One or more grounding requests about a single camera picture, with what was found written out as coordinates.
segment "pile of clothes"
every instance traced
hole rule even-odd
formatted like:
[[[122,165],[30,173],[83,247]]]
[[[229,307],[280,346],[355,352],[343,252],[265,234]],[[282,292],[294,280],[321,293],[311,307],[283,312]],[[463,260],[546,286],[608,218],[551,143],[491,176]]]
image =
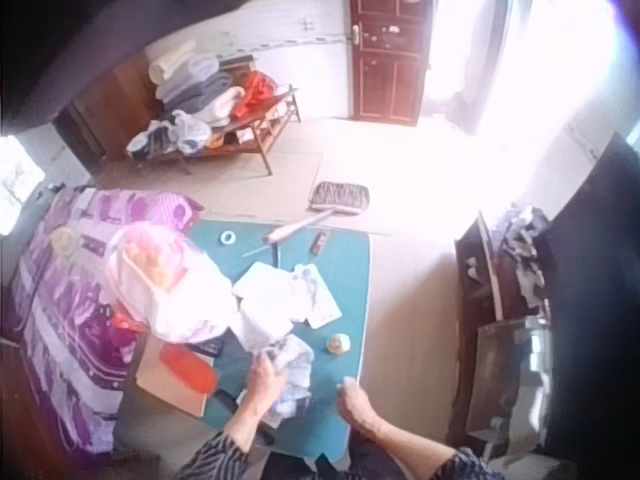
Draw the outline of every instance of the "pile of clothes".
[[[156,98],[164,104],[165,116],[180,110],[210,127],[227,125],[245,91],[219,69],[218,56],[197,52],[193,40],[151,63],[149,78],[158,85]]]
[[[191,155],[203,149],[214,138],[212,133],[259,108],[277,89],[271,78],[257,71],[243,86],[234,85],[233,76],[220,70],[218,56],[197,51],[194,40],[152,62],[149,78],[157,85],[164,115],[127,146],[138,162],[176,150]]]

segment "floral bedspread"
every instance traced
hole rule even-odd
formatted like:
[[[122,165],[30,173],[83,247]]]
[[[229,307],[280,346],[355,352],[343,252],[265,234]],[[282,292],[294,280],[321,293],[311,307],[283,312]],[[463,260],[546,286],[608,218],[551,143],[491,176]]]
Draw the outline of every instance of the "floral bedspread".
[[[66,448],[111,450],[122,386],[137,336],[107,318],[103,255],[123,225],[150,221],[188,229],[201,207],[173,193],[131,190],[61,191],[22,255],[13,279],[17,315],[31,386]],[[52,252],[49,235],[66,226],[80,234],[70,257]]]

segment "striped sleeve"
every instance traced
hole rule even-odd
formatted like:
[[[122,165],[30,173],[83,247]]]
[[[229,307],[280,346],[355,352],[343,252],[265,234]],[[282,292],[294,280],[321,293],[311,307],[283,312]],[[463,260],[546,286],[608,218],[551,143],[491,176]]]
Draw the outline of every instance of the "striped sleeve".
[[[460,449],[453,458],[436,470],[429,480],[504,480],[468,448]]]
[[[207,440],[184,465],[177,480],[239,480],[247,469],[248,455],[231,438],[218,433]]]

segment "red object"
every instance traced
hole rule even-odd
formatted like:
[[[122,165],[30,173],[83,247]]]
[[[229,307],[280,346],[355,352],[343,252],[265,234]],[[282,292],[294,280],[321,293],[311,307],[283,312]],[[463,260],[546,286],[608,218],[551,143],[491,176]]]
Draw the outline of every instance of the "red object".
[[[135,321],[131,318],[129,311],[122,305],[122,303],[116,301],[116,304],[113,306],[113,317],[111,317],[111,324],[114,327],[122,328],[124,330],[130,330],[132,332],[146,332],[148,328],[146,325],[142,325],[141,323]]]
[[[215,392],[218,383],[215,369],[185,346],[165,344],[160,361],[196,392]]]
[[[249,74],[244,84],[245,95],[233,110],[231,116],[242,118],[276,94],[276,82],[262,72],[254,71]]]

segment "person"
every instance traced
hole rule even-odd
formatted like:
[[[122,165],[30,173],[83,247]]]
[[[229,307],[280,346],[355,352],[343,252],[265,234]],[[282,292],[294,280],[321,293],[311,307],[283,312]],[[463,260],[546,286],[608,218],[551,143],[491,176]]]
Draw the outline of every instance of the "person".
[[[195,453],[177,474],[180,480],[241,479],[258,424],[280,396],[286,377],[277,372],[269,358],[259,354],[247,380],[247,396],[218,433]],[[314,472],[304,460],[271,453],[263,480],[405,480],[392,456],[402,462],[418,480],[498,480],[469,450],[456,451],[391,425],[373,409],[365,391],[354,379],[345,378],[339,387],[338,411],[352,427],[349,440],[351,464],[337,472],[326,460],[318,461]]]

